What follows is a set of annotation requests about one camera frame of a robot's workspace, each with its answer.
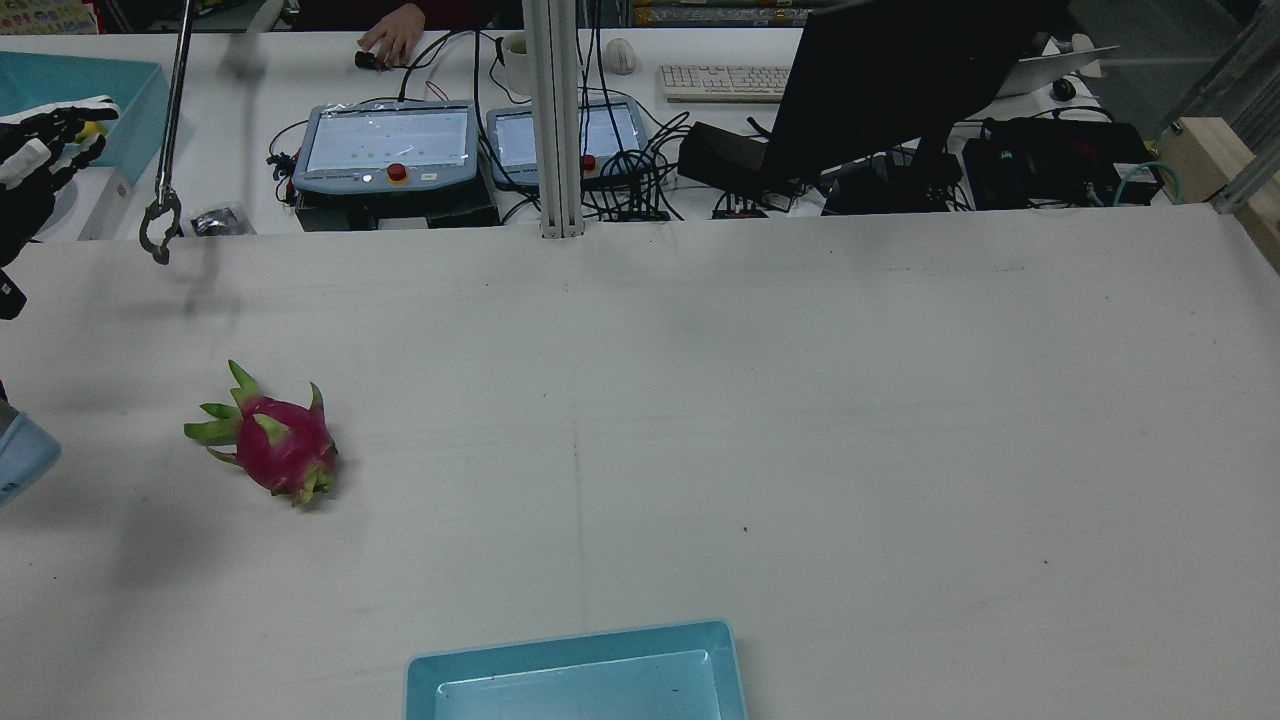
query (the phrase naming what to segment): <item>dragon fruit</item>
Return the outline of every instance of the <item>dragon fruit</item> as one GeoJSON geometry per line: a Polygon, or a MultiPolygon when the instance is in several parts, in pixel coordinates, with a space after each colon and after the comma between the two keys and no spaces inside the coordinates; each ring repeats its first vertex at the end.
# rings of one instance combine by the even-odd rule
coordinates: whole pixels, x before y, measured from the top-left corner
{"type": "Polygon", "coordinates": [[[255,483],[287,495],[293,505],[306,505],[334,482],[338,448],[324,423],[324,400],[311,383],[311,407],[268,397],[248,373],[228,360],[239,387],[232,388],[236,406],[206,402],[207,423],[187,423],[183,433],[205,446],[214,457],[241,466],[255,483]],[[236,452],[214,450],[234,445],[236,452]]]}

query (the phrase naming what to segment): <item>mug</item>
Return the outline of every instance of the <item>mug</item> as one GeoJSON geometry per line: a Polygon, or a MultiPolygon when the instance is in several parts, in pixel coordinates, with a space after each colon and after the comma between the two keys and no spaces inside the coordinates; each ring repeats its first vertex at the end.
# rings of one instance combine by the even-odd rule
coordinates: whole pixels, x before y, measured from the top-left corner
{"type": "Polygon", "coordinates": [[[502,64],[507,68],[507,90],[530,96],[529,46],[524,32],[513,32],[502,38],[502,64]]]}

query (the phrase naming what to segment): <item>teal tray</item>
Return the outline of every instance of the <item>teal tray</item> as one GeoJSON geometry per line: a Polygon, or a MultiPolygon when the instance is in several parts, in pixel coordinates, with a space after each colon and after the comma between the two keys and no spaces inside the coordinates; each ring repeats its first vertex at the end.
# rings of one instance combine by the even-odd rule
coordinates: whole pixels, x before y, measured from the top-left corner
{"type": "Polygon", "coordinates": [[[421,655],[404,720],[746,720],[723,620],[421,655]]]}
{"type": "Polygon", "coordinates": [[[120,119],[104,123],[106,150],[93,165],[115,168],[133,184],[160,149],[164,136],[169,83],[160,65],[0,53],[0,115],[95,95],[110,95],[120,105],[120,119]]]}

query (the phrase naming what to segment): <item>robotic hand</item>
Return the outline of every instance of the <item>robotic hand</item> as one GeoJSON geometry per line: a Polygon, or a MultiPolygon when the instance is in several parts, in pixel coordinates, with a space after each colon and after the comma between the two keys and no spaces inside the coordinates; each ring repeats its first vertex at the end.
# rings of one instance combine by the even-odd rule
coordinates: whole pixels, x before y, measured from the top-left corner
{"type": "MultiPolygon", "coordinates": [[[[119,117],[119,105],[105,95],[0,115],[0,268],[49,220],[54,195],[106,147],[99,132],[76,141],[86,123],[119,117]]],[[[0,319],[15,318],[26,300],[0,272],[0,319]]]]}

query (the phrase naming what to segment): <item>person's hand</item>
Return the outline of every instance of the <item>person's hand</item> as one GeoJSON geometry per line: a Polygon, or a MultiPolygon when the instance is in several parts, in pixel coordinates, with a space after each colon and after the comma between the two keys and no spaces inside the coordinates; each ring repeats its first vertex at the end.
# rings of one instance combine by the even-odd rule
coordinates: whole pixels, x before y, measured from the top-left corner
{"type": "Polygon", "coordinates": [[[378,67],[392,64],[407,65],[412,59],[417,41],[422,38],[426,15],[421,8],[406,3],[392,10],[357,41],[360,47],[370,51],[378,45],[378,67]]]}

